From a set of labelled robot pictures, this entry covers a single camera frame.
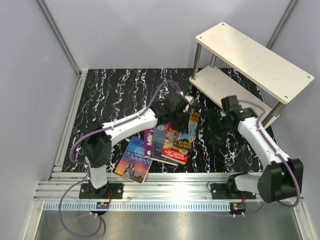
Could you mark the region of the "dark blue book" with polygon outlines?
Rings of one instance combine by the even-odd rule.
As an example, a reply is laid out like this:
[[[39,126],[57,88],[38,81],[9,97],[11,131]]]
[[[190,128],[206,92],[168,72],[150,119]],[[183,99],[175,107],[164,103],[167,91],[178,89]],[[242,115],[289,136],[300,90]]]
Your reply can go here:
[[[167,125],[159,125],[153,129],[151,155],[152,160],[158,162],[166,162],[167,159],[162,156],[163,145],[165,141],[165,134]]]

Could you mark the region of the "yellow 169-Storey Treehouse book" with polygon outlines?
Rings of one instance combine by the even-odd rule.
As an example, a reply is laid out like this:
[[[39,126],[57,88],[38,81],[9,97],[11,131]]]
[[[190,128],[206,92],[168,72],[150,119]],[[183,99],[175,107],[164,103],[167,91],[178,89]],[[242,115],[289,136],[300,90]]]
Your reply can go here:
[[[198,122],[201,113],[196,107],[190,109],[189,119],[187,124],[187,132],[180,132],[175,141],[175,146],[180,149],[190,151],[193,147],[193,142],[196,138],[196,132],[198,127]]]

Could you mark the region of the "purple paperback book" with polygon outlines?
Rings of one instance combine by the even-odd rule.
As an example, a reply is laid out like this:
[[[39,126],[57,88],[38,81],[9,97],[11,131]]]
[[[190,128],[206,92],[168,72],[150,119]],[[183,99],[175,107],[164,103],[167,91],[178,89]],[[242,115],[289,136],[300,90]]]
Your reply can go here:
[[[144,157],[150,158],[152,153],[153,129],[149,128],[144,131]]]

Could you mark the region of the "red 13-Storey Treehouse book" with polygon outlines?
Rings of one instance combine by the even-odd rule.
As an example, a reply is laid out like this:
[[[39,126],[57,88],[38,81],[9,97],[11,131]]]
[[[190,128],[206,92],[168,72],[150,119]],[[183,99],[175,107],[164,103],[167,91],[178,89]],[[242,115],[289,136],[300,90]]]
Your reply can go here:
[[[188,151],[175,146],[179,132],[167,125],[161,156],[178,164],[185,165],[188,159]]]

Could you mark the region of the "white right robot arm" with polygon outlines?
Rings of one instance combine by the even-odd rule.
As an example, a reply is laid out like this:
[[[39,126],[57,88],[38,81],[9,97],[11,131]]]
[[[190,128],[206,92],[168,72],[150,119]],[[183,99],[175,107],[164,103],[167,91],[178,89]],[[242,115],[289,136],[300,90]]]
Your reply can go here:
[[[301,199],[304,165],[298,158],[291,158],[270,137],[261,123],[261,114],[252,107],[243,108],[243,100],[237,96],[227,96],[221,100],[222,113],[207,110],[204,115],[205,127],[210,130],[211,145],[222,145],[228,133],[236,130],[249,143],[263,166],[261,175],[237,173],[230,175],[226,182],[226,192],[233,199],[243,193],[259,195],[264,202],[282,203],[296,198],[295,207]]]

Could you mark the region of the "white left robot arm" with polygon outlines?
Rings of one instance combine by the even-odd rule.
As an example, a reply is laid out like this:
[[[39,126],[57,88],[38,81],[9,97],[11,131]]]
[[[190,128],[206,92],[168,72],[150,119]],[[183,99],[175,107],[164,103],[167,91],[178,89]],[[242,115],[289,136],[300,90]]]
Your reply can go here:
[[[97,199],[107,195],[109,181],[106,165],[111,160],[112,147],[138,132],[169,124],[174,130],[186,133],[194,98],[178,93],[164,100],[154,100],[145,109],[84,136],[81,148],[88,166],[90,193]]]

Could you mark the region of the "white two-tier shelf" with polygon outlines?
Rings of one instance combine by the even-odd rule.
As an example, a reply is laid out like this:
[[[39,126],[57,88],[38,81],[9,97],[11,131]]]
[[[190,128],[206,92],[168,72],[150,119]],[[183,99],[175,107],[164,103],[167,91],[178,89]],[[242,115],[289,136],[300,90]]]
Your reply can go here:
[[[268,128],[280,112],[315,78],[237,29],[221,22],[196,36],[196,53],[189,81],[219,107],[222,99],[236,95],[244,108],[252,108]],[[277,99],[269,107],[223,73],[215,62],[222,60],[259,88]]]

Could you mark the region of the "Jane Eyre book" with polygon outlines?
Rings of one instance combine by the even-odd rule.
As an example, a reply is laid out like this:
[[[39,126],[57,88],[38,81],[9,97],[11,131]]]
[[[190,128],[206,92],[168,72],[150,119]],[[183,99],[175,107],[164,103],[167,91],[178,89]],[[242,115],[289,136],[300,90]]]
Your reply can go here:
[[[114,173],[124,179],[143,184],[153,160],[145,157],[144,141],[133,136],[128,143]]]

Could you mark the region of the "black marble pattern mat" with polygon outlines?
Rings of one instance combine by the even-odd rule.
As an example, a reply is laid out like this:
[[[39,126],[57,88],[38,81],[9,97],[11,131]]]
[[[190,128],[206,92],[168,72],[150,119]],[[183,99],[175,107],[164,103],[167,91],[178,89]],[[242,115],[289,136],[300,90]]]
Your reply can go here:
[[[157,90],[160,83],[172,80],[180,89],[194,97],[202,109],[220,108],[193,86],[189,78],[190,68],[137,68],[137,69],[90,69],[81,92],[67,150],[83,135],[94,131],[102,123],[127,117],[143,108],[157,94],[159,99],[170,97],[172,85]],[[263,166],[252,147],[232,131],[223,146],[208,143],[210,133],[200,129],[193,143],[193,150],[184,165],[171,165],[154,161],[151,173],[228,173],[260,172]]]

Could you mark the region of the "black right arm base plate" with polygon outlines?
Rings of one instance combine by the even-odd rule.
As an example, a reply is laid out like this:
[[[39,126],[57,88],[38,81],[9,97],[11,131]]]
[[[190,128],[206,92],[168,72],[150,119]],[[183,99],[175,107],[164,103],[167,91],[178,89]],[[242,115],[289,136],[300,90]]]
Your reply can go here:
[[[243,200],[244,197],[246,200],[254,200],[257,198],[255,194],[247,191],[231,192],[226,183],[210,182],[209,189],[213,200]]]

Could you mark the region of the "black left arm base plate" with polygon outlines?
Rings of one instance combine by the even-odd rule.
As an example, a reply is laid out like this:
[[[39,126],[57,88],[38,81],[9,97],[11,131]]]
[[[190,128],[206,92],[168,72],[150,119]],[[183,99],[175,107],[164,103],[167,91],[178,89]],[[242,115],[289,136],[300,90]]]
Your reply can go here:
[[[123,198],[124,184],[123,183],[108,183],[107,185],[95,189],[92,184],[83,183],[80,187],[80,199],[109,199],[121,200]]]

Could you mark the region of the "aluminium frame rail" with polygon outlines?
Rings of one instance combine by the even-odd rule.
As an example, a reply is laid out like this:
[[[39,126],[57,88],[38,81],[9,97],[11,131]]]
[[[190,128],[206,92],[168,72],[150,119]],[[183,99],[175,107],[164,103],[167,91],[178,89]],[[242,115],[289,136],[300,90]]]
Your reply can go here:
[[[300,240],[315,236],[301,206],[247,200],[245,214],[215,212],[211,182],[240,172],[151,173],[143,184],[114,174],[128,139],[111,151],[106,167],[113,183],[124,184],[123,198],[113,199],[101,217],[89,214],[92,200],[80,200],[85,168],[58,153],[48,181],[38,184],[28,240]]]

